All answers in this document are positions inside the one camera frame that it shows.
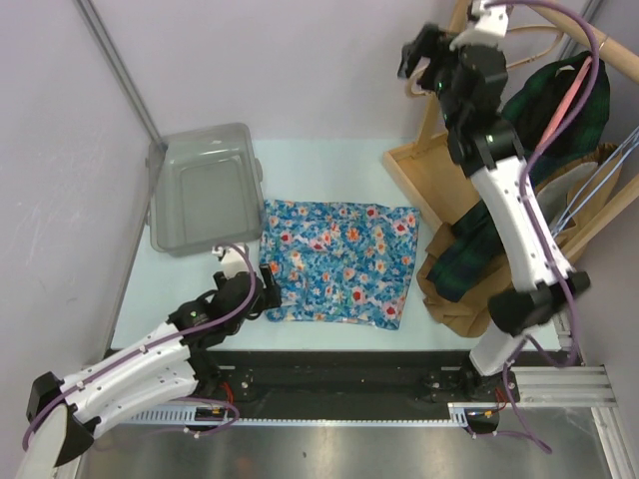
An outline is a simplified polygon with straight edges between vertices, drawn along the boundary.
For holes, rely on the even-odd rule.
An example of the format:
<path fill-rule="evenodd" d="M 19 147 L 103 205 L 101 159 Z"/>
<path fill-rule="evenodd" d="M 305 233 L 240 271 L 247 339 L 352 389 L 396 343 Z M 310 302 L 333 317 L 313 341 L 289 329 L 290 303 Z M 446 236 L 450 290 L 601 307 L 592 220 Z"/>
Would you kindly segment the blue floral garment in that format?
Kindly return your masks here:
<path fill-rule="evenodd" d="M 282 289 L 267 320 L 399 328 L 415 267 L 417 209 L 282 200 L 265 207 L 260 262 Z"/>

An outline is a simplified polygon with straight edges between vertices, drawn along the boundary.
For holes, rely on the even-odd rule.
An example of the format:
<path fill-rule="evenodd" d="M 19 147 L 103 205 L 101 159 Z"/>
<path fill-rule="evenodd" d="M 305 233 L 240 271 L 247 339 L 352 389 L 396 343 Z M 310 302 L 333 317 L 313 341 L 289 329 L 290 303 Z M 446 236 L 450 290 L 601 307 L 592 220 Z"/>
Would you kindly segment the dark green garment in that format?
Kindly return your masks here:
<path fill-rule="evenodd" d="M 537 70 L 503 106 L 502 115 L 515 128 L 530 157 L 561 100 L 573 84 L 590 54 L 551 62 Z M 539 186 L 574 160 L 593 153 L 599 145 L 610 115 L 610 83 L 604 62 L 590 95 L 572 123 L 544 150 L 529 174 Z M 493 219 L 483 201 L 477 202 L 451 227 L 453 241 L 435 256 L 427 282 L 446 300 L 458 302 L 487 273 L 490 262 L 503 253 L 503 245 Z"/>

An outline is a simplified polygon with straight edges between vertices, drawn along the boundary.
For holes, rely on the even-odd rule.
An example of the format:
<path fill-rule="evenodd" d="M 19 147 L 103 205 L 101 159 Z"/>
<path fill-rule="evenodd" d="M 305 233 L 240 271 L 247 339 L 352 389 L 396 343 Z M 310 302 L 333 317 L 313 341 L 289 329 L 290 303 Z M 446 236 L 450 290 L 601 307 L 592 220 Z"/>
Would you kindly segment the light blue wire hanger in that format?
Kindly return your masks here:
<path fill-rule="evenodd" d="M 637 148 L 638 128 L 635 128 L 595 170 L 594 174 L 584 185 L 580 187 L 574 198 L 567 202 L 565 209 L 558 216 L 551 228 L 551 234 L 554 238 L 565 230 L 568 223 L 572 221 L 576 214 L 612 179 L 613 175 L 622 168 L 624 162 Z"/>

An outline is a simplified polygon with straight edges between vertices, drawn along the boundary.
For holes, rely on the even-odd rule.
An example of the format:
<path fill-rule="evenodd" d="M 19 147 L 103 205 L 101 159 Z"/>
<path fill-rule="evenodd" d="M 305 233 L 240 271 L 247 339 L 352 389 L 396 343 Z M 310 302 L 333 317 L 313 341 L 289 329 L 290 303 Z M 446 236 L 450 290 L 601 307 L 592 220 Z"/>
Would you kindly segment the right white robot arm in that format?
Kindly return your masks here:
<path fill-rule="evenodd" d="M 460 375 L 472 400 L 495 390 L 495 374 L 514 362 L 530 331 L 559 312 L 574 314 L 576 298 L 590 286 L 552 237 L 529 181 L 532 162 L 498 111 L 508 79 L 497 46 L 503 36 L 425 24 L 403 45 L 397 71 L 407 79 L 427 60 L 417 83 L 438 100 L 450 157 L 487 206 L 510 266 L 512 287 L 489 300 L 491 323 L 469 353 L 472 368 Z"/>

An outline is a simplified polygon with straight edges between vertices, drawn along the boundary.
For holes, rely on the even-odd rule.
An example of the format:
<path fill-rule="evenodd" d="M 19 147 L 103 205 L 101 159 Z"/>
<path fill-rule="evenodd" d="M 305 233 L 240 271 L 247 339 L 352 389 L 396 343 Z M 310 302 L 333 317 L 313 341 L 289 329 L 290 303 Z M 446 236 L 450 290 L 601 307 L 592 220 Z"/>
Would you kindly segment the pink plastic hanger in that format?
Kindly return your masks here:
<path fill-rule="evenodd" d="M 579 92 L 581 85 L 588 74 L 588 71 L 590 70 L 591 63 L 592 63 L 592 58 L 588 56 L 584 60 L 574 80 L 572 81 L 569 88 L 566 90 L 565 94 L 563 95 L 561 101 L 559 102 L 555 112 L 553 113 L 550 121 L 548 122 L 548 125 L 546 126 L 540 138 L 539 145 L 545 143 L 548 140 L 548 138 L 555 133 L 555 131 L 561 124 L 573 100 L 577 96 L 577 93 Z"/>

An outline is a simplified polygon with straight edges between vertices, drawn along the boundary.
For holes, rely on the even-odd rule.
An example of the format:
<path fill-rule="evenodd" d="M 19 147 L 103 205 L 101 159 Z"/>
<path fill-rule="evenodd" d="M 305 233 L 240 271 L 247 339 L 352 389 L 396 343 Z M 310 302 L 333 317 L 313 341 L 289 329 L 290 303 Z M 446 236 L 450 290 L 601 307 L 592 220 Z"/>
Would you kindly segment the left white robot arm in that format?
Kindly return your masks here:
<path fill-rule="evenodd" d="M 47 372 L 35 379 L 22 446 L 28 448 L 48 416 L 63 408 L 64 438 L 55 458 L 61 466 L 141 412 L 173 400 L 214 396 L 221 372 L 208 348 L 282 304 L 281 288 L 265 264 L 232 277 L 217 272 L 214 280 L 215 288 L 183 303 L 133 345 L 64 378 Z"/>

